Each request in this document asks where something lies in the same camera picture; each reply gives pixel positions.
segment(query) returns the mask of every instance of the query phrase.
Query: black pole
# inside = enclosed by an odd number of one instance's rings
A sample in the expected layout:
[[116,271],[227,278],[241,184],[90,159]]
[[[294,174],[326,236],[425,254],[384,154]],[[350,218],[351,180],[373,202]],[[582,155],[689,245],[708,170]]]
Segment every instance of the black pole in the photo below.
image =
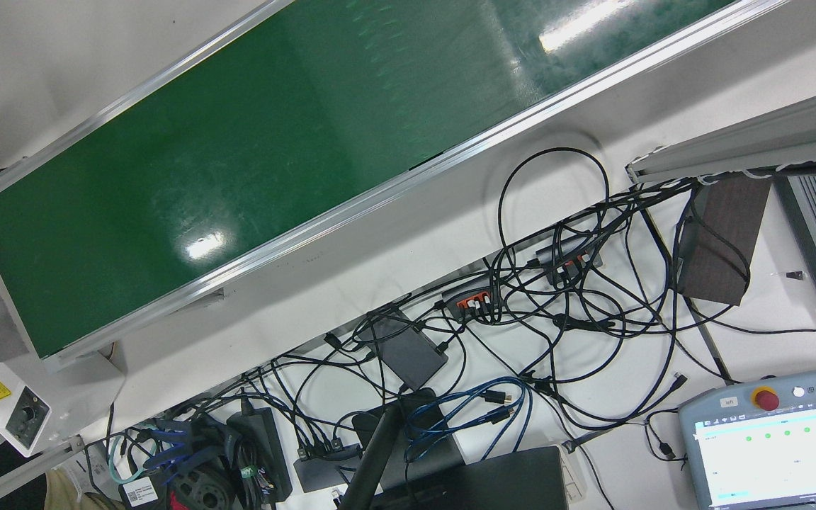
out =
[[386,407],[380,422],[373,430],[370,443],[363,453],[339,510],[367,510],[376,492],[376,485],[383,477],[383,469],[392,455],[392,447],[402,428],[401,411],[396,406]]

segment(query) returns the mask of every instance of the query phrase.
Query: green conveyor belt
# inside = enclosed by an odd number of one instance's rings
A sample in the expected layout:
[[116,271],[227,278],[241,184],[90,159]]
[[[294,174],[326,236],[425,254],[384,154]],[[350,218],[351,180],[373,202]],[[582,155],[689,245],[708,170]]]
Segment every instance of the green conveyor belt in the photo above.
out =
[[729,2],[607,3],[295,1],[0,193],[0,272],[36,351]]

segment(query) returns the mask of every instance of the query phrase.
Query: power strip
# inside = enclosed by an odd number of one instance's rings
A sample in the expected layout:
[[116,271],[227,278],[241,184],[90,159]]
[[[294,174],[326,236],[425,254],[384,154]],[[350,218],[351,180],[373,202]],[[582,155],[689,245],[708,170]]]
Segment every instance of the power strip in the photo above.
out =
[[558,446],[562,462],[562,481],[566,485],[566,498],[569,503],[577,503],[587,495],[587,485],[579,471],[576,459],[569,458],[564,448]]

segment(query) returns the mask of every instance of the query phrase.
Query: touchscreen display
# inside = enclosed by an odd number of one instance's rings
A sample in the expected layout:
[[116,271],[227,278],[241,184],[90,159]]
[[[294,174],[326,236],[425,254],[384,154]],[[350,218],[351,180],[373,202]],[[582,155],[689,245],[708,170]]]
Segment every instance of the touchscreen display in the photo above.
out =
[[711,508],[816,502],[816,404],[694,424]]

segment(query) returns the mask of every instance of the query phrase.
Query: gray aluminum profile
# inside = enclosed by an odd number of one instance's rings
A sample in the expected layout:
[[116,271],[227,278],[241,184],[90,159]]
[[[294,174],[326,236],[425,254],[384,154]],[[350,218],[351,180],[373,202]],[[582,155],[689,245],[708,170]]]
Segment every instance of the gray aluminum profile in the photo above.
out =
[[26,464],[2,475],[0,477],[0,499],[28,484],[33,478],[45,474],[46,471],[55,468],[56,465],[72,458],[83,449],[84,440],[81,439],[81,436],[74,436],[65,440],[61,445],[42,452],[36,458],[27,461]]
[[[66,133],[66,135],[42,149],[41,152],[23,159],[0,178],[0,191],[39,168],[49,159],[58,155],[59,152],[71,146],[72,143],[84,138],[96,128],[104,125],[108,120],[127,110],[134,103],[153,93],[162,85],[169,83],[169,81],[181,75],[182,72],[194,67],[198,62],[203,61],[220,48],[223,48],[223,46],[243,35],[243,33],[259,25],[262,20],[272,16],[273,13],[278,12],[291,2],[292,0],[273,0],[247,14],[226,30],[218,33],[216,38],[207,42],[206,45],[201,46],[190,55],[146,80],[115,103],[101,110],[100,113],[85,120],[84,123],[71,130],[71,132]],[[647,46],[647,48],[636,52],[634,55],[616,62],[611,67],[603,69],[603,71],[597,72],[591,77],[525,109],[523,112],[503,120],[502,123],[485,130],[485,132],[451,149],[447,149],[439,157],[424,162],[424,164],[418,165],[411,171],[390,178],[389,181],[372,188],[372,190],[366,191],[352,200],[348,200],[340,206],[314,217],[309,222],[302,223],[278,238],[272,239],[272,241],[257,246],[239,258],[197,278],[197,280],[191,281],[177,288],[177,290],[173,290],[171,293],[140,307],[138,310],[134,310],[124,317],[120,317],[120,319],[88,333],[72,342],[72,344],[65,346],[58,353],[48,356],[43,363],[49,370],[58,371],[76,361],[80,356],[103,348],[103,346],[122,338],[127,333],[155,322],[155,320],[181,309],[181,307],[198,300],[198,298],[213,293],[214,290],[235,281],[236,278],[255,271],[257,268],[286,255],[286,253],[295,251],[295,249],[314,241],[314,239],[322,238],[366,214],[375,212],[375,210],[407,193],[410,188],[437,177],[437,175],[466,159],[505,142],[511,137],[519,135],[519,133],[541,125],[541,123],[546,122],[556,114],[582,103],[582,101],[602,91],[608,90],[613,85],[635,77],[635,75],[643,74],[643,72],[648,72],[658,67],[658,65],[666,64],[666,62],[719,38],[720,35],[724,35],[762,16],[762,14],[777,9],[777,7],[787,2],[788,0],[741,0],[731,4],[731,6],[726,6],[724,9],[673,33],[673,35]]]
[[816,162],[816,96],[657,149],[628,164],[634,183]]

